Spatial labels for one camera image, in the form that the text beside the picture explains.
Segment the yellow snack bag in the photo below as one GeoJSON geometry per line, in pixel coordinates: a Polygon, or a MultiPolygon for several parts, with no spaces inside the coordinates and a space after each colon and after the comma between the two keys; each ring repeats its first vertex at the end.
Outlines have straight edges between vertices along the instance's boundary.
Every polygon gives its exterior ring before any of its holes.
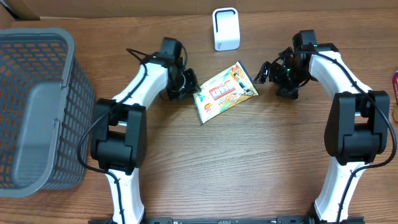
{"type": "Polygon", "coordinates": [[[258,94],[243,63],[237,61],[202,84],[200,90],[193,94],[193,99],[200,122],[204,124],[258,94]]]}

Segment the red purple Carefree pad pack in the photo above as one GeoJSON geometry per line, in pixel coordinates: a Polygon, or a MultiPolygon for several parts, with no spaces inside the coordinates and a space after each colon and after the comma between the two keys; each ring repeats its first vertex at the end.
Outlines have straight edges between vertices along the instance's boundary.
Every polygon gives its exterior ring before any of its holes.
{"type": "Polygon", "coordinates": [[[398,71],[396,71],[392,77],[392,85],[394,89],[396,104],[398,105],[398,71]]]}

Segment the white tube gold cap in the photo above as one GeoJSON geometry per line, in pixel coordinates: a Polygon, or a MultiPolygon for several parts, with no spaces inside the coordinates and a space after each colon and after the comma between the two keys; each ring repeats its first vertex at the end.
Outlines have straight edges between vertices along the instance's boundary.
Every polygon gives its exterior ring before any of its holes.
{"type": "Polygon", "coordinates": [[[398,122],[398,107],[395,107],[392,113],[393,120],[398,122]]]}

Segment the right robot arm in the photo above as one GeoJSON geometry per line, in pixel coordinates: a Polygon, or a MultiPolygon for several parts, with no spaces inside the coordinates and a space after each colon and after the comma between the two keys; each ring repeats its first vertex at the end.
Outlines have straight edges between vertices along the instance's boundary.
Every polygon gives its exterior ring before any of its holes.
{"type": "Polygon", "coordinates": [[[322,85],[332,99],[324,132],[330,164],[310,213],[277,217],[277,222],[364,223],[348,215],[356,186],[364,171],[390,163],[397,151],[389,95],[362,83],[334,44],[317,42],[314,30],[299,31],[292,42],[273,62],[264,62],[255,79],[275,83],[277,96],[291,100],[310,80],[322,85]]]}

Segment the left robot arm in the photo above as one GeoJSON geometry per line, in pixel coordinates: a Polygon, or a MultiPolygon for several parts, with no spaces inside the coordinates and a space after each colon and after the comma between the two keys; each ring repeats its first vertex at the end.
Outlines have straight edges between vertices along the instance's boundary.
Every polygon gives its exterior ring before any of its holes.
{"type": "Polygon", "coordinates": [[[139,60],[139,70],[112,99],[99,99],[90,128],[92,159],[98,162],[111,189],[114,213],[107,223],[142,223],[145,207],[139,190],[139,168],[147,150],[147,110],[166,91],[169,100],[184,100],[200,87],[186,67],[183,44],[165,37],[158,52],[127,51],[139,60]]]}

